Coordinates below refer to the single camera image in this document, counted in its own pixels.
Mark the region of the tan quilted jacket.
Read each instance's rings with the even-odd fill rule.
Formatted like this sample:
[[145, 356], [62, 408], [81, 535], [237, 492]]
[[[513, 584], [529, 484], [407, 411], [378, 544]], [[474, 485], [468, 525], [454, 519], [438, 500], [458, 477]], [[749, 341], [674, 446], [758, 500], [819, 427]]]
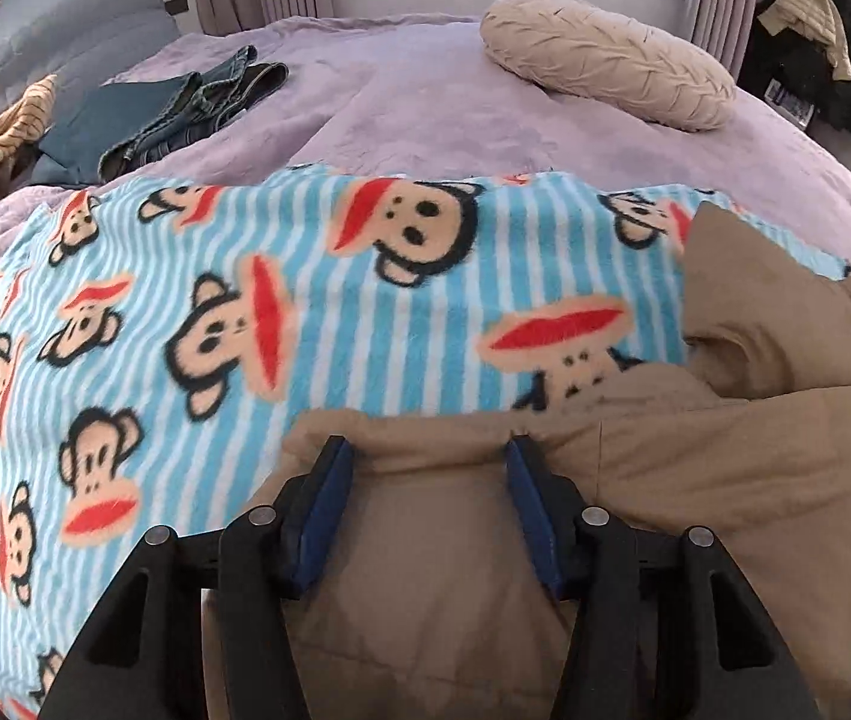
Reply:
[[642, 364], [542, 413], [308, 411], [254, 491], [332, 434], [354, 486], [318, 587], [287, 606], [316, 718], [543, 718], [574, 612], [536, 580], [502, 449], [526, 434], [636, 527], [714, 530], [821, 712], [851, 718], [851, 277], [820, 277], [705, 205], [684, 252], [688, 362]]

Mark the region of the blue striped monkey blanket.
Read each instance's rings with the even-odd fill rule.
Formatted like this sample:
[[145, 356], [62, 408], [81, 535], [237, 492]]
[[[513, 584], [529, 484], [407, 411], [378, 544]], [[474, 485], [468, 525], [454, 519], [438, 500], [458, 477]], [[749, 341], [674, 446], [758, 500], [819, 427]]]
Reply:
[[2, 715], [37, 715], [134, 543], [229, 522], [299, 416], [564, 413], [682, 364], [705, 205], [733, 200], [302, 166], [33, 211], [0, 256]]

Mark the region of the folded dark jeans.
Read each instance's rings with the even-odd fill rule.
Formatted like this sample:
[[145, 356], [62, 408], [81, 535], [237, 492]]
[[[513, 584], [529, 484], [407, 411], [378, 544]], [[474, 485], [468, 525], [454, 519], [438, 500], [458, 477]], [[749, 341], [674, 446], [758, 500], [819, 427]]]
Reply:
[[287, 80], [286, 64], [261, 62], [245, 46], [206, 71], [99, 86], [40, 138], [32, 182], [108, 184], [220, 132]]

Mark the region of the cream knitted pillow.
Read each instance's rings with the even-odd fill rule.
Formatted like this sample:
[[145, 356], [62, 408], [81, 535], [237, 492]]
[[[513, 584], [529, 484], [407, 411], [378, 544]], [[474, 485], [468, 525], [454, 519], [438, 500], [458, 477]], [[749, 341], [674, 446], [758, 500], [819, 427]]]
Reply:
[[711, 54], [585, 0], [496, 0], [480, 34], [489, 59], [513, 75], [642, 121], [712, 132], [735, 109], [733, 76]]

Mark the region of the grey upholstered headboard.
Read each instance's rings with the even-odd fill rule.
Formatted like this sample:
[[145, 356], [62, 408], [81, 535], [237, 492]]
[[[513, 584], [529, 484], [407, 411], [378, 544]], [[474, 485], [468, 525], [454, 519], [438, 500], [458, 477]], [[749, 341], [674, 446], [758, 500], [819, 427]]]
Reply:
[[163, 0], [62, 0], [0, 37], [0, 114], [48, 75], [62, 114], [178, 37]]

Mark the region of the lavender bedspread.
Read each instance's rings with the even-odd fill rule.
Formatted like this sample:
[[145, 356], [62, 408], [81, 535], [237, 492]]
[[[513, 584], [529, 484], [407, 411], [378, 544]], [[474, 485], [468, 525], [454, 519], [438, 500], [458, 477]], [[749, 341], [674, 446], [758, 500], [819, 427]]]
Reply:
[[765, 104], [739, 96], [709, 133], [546, 93], [502, 70], [471, 21], [290, 20], [250, 34], [289, 81], [224, 132], [112, 185], [256, 185], [289, 164], [416, 179], [570, 172], [606, 190], [682, 184], [727, 193], [851, 265], [851, 174]]

